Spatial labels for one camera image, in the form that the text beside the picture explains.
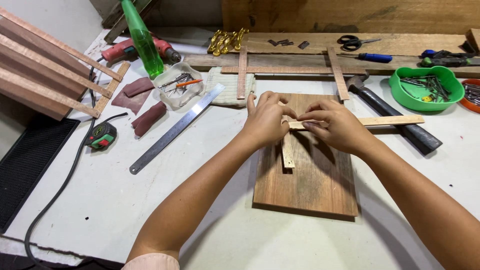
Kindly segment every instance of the workbench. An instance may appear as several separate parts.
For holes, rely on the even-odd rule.
[[[87,50],[93,59],[106,48],[102,32]],[[173,44],[180,53],[206,53],[206,47]],[[147,76],[138,59],[120,83]],[[334,94],[332,77],[257,77],[257,95],[267,90],[283,93]],[[110,77],[99,75],[100,84]],[[388,77],[371,76],[365,85],[403,114],[416,114],[392,97]],[[138,115],[154,105],[154,90]],[[357,117],[378,116],[350,93]],[[129,167],[171,128],[199,98],[177,111],[168,111],[142,138],[130,123],[128,109],[107,105],[97,122],[112,120],[118,138],[104,151],[85,147],[76,172],[51,209],[37,225],[32,243],[42,260],[76,264],[96,257],[125,262],[141,226],[150,213],[180,183],[223,148],[242,128],[246,108],[210,106],[137,175]],[[84,104],[90,104],[86,95]],[[480,219],[478,153],[480,115],[461,105],[442,112],[422,113],[420,124],[444,144],[422,156],[393,127],[370,128],[393,151],[425,174]],[[90,117],[72,112],[82,123],[50,165],[41,181],[0,238],[1,252],[21,254],[25,232],[59,189],[76,150],[90,125]],[[370,168],[352,156],[360,215],[354,222],[252,208],[258,153],[253,154],[220,193],[204,220],[180,253],[181,269],[442,269],[410,227]]]

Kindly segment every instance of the hammer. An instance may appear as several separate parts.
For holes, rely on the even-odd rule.
[[[346,82],[348,90],[360,96],[365,102],[368,103],[368,105],[370,105],[382,116],[403,115],[386,103],[383,99],[378,97],[370,89],[365,87],[363,81],[365,81],[369,76],[370,74],[367,72],[365,75],[355,75],[349,78]],[[439,139],[435,138],[432,134],[428,133],[426,130],[416,124],[396,125],[395,127],[400,130],[423,155],[432,153],[435,151],[435,149],[443,144]]]

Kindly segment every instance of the hand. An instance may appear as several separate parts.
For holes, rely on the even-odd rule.
[[[315,123],[302,124],[328,145],[349,154],[359,155],[378,142],[353,113],[334,100],[323,99],[310,104],[305,114],[299,116],[297,120],[327,122],[328,129]]]
[[[272,91],[263,93],[258,99],[257,107],[253,102],[255,98],[255,95],[248,96],[248,118],[239,134],[248,137],[249,141],[253,141],[255,147],[260,149],[287,134],[289,124],[287,121],[282,122],[282,115],[288,115],[293,119],[296,119],[297,115],[291,108],[278,104],[279,101],[283,104],[288,103],[282,94]]]

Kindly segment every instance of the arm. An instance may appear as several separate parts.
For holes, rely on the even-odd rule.
[[[344,106],[322,100],[298,121],[325,143],[354,154],[370,166],[419,238],[449,269],[480,269],[480,222],[445,191],[373,136]]]
[[[287,103],[284,96],[265,92],[257,107],[253,99],[254,95],[249,95],[249,116],[242,131],[153,211],[138,233],[127,262],[148,253],[165,253],[178,259],[180,248],[239,167],[256,150],[285,136],[288,123],[282,123],[282,115],[297,116],[292,109],[278,105],[279,101]]]

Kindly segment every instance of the steel ruler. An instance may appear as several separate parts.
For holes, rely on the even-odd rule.
[[[175,139],[205,108],[212,102],[220,92],[225,89],[224,85],[217,84],[212,91],[208,92],[197,104],[195,104],[180,121],[178,121],[167,133],[148,149],[135,163],[130,166],[130,173],[137,174],[149,162],[151,162],[167,145]]]

